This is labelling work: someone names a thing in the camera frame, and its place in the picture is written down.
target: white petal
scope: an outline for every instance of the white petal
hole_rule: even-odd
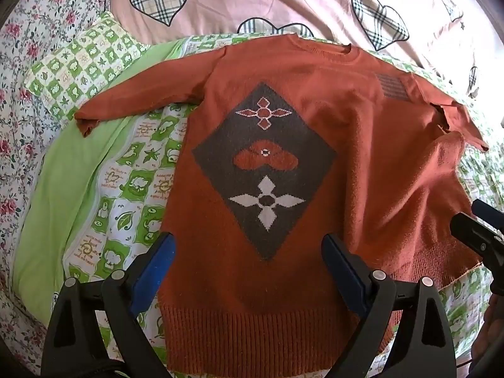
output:
[[[301,202],[304,202],[304,200],[291,196],[290,194],[284,194],[283,196],[276,198],[276,203],[283,206],[284,208],[291,208],[292,206],[296,206]]]
[[[258,204],[259,200],[251,196],[250,194],[241,194],[239,196],[235,196],[233,198],[229,198],[229,200],[232,200],[233,202],[236,202],[238,204],[241,204],[242,206],[245,206],[246,208],[253,206],[254,204]]]
[[[269,196],[275,188],[275,184],[271,181],[271,179],[269,179],[268,176],[265,176],[257,187],[261,190],[261,193],[263,195]]]
[[[263,224],[263,226],[266,228],[266,230],[269,230],[275,219],[277,218],[277,215],[275,212],[273,212],[273,209],[269,206],[266,206],[261,210],[261,212],[258,215],[259,220]]]

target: orange sweater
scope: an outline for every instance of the orange sweater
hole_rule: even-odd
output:
[[[443,287],[477,264],[449,221],[470,213],[455,175],[465,142],[486,145],[426,80],[357,47],[268,37],[163,62],[76,118],[88,134],[98,120],[187,101],[201,105],[162,225],[177,241],[158,293],[170,369],[329,368],[355,319],[322,262],[327,233],[401,280]]]

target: star print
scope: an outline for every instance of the star print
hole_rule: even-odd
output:
[[[283,206],[284,208],[291,208],[304,202],[303,199],[296,198],[290,194],[284,194],[282,196],[275,196],[273,194],[273,189],[275,188],[275,184],[269,179],[268,176],[265,176],[263,180],[257,186],[261,191],[259,196],[252,196],[248,193],[240,194],[229,200],[232,200],[235,203],[241,204],[242,206],[249,208],[250,206],[259,206],[261,208],[261,212],[258,215],[258,219],[265,227],[266,230],[269,230],[275,219],[277,218],[276,213],[273,209],[277,206]]]
[[[145,153],[145,159],[144,159],[144,163],[151,160],[151,159],[154,159],[155,161],[157,161],[157,157],[159,156],[159,150],[161,148],[159,148],[157,151],[154,150],[154,148],[148,150],[148,151],[144,151]]]
[[[270,119],[272,116],[281,118],[283,116],[287,116],[292,113],[282,108],[275,109],[274,111],[272,111],[270,109],[270,101],[267,100],[265,97],[262,97],[261,99],[258,100],[257,106],[259,107],[259,109],[256,110],[243,109],[242,111],[237,111],[236,113],[238,115],[246,116],[248,118],[250,117],[259,118],[259,122],[257,125],[263,130],[267,130],[271,126]]]

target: metal pin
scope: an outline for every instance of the metal pin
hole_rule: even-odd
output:
[[[375,270],[373,271],[373,277],[377,280],[385,280],[385,278],[387,278],[387,275],[381,271],[381,270]]]
[[[427,287],[432,287],[434,285],[434,281],[432,281],[432,278],[430,277],[423,277],[422,283]]]
[[[69,279],[65,280],[65,285],[67,287],[72,287],[73,285],[75,285],[75,282],[76,282],[75,278],[74,277],[70,277]]]
[[[116,270],[115,272],[112,273],[112,278],[114,280],[120,280],[124,277],[124,271],[123,270]]]

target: sweater collar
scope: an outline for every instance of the sweater collar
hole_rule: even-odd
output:
[[[305,40],[297,34],[286,35],[287,39],[304,51],[313,52],[322,55],[331,61],[338,63],[354,62],[360,55],[361,50],[354,45],[337,45],[325,42]]]

